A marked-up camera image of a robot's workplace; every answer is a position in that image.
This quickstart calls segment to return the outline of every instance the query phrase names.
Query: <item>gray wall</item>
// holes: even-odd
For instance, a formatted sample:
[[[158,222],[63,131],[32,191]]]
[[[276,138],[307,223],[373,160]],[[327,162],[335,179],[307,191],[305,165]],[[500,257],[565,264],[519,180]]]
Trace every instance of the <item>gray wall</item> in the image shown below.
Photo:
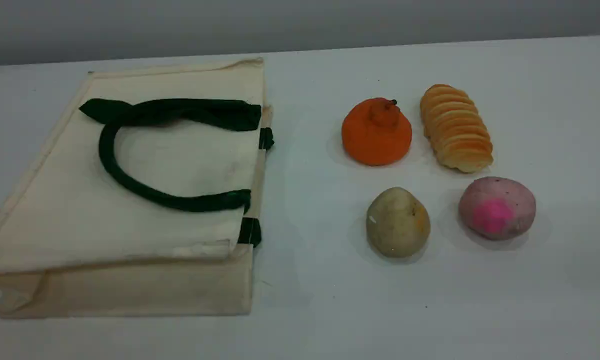
[[[600,34],[600,0],[0,0],[0,64]]]

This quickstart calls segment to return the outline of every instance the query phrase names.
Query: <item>white table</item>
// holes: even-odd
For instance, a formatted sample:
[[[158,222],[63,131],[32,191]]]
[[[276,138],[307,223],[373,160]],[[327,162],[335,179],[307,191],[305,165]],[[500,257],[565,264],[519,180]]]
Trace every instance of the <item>white table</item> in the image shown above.
[[[600,37],[264,54],[275,148],[266,165],[250,316],[0,320],[0,359],[600,360]],[[0,204],[87,71],[207,62],[170,57],[0,67]],[[490,171],[435,162],[417,104],[469,93],[494,143]],[[366,98],[414,127],[401,162],[368,168],[339,129]],[[513,178],[538,201],[528,235],[497,246],[457,222],[463,189]],[[393,186],[428,209],[423,256],[384,260],[364,213]]]

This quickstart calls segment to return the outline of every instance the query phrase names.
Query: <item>red potato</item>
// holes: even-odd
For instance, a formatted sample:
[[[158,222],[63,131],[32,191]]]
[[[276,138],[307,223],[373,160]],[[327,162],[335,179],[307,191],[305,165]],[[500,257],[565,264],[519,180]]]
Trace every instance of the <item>red potato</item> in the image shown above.
[[[521,183],[503,177],[483,177],[462,194],[460,219],[471,230],[490,240],[524,234],[536,218],[536,198]]]

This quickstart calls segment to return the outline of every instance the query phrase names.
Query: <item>toy orange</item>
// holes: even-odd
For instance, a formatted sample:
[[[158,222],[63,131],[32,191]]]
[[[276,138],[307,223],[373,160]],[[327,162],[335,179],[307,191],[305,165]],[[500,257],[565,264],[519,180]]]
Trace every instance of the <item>toy orange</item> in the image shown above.
[[[342,145],[350,157],[367,166],[397,162],[412,144],[412,125],[396,100],[369,98],[342,122]]]

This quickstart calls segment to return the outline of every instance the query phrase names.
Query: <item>pink spot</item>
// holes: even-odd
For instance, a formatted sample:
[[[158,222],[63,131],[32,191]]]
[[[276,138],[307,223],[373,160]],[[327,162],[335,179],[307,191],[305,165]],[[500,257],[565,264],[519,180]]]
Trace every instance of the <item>pink spot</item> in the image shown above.
[[[473,226],[486,233],[499,233],[514,218],[503,198],[487,200],[473,210]]]

